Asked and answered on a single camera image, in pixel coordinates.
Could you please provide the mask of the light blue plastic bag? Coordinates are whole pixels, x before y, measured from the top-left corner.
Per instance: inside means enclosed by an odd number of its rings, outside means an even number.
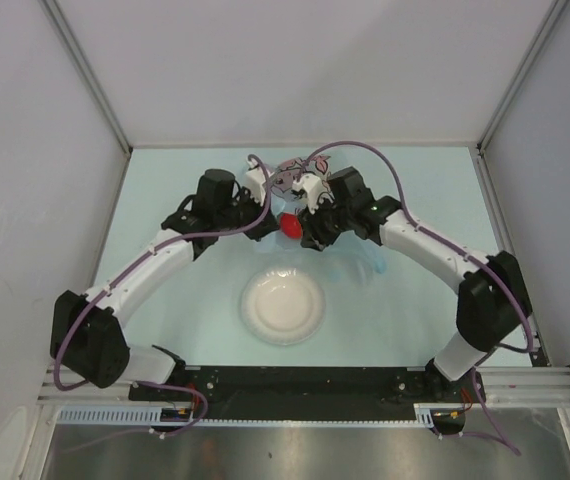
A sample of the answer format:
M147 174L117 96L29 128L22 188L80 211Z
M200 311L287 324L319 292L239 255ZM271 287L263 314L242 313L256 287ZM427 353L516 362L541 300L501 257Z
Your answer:
M305 157L294 157L278 165L267 165L271 185L271 212L278 222L278 229L260 240L254 249L263 254L293 251L300 247L300 241L308 228L303 228L298 215L308 210L312 220L320 220L323 207L334 205L334 196L327 182L329 176L346 166L343 157L332 160L328 154L317 154L304 166ZM305 175L319 179L318 194L314 197L312 209L308 208L304 191L292 189L298 176Z

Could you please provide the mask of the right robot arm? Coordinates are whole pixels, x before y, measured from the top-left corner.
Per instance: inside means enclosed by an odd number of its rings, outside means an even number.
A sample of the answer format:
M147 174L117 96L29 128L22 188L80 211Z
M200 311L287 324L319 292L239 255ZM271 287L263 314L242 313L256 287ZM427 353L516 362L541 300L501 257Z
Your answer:
M346 232L397 251L442 280L457 295L456 331L428 363L428 393L449 401L462 389L462 378L522 327L526 338L532 305L515 256L486 255L460 246L411 219L402 203L375 198L361 174L348 167L321 181L304 174L293 192L305 206L298 213L301 245L322 251Z

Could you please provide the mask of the red fake apple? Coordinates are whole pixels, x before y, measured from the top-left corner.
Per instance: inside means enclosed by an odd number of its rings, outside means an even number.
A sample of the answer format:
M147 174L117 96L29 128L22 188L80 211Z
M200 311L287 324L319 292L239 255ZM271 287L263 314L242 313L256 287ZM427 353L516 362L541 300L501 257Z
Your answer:
M303 229L296 215L282 213L279 216L280 231L288 238L300 240L303 236Z

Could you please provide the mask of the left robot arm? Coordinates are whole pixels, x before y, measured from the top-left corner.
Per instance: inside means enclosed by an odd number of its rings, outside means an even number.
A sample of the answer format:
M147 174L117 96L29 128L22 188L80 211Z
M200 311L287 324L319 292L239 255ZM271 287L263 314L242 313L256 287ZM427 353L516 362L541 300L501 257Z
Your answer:
M226 170L206 170L196 192L162 222L136 259L83 294L67 290L57 298L50 342L56 387L72 390L61 380L62 368L68 368L98 388L122 380L150 384L167 400L179 397L186 376L176 369L177 357L162 347L129 345L125 326L166 280L220 238L244 234L260 240L277 227L265 167L251 165L241 180Z

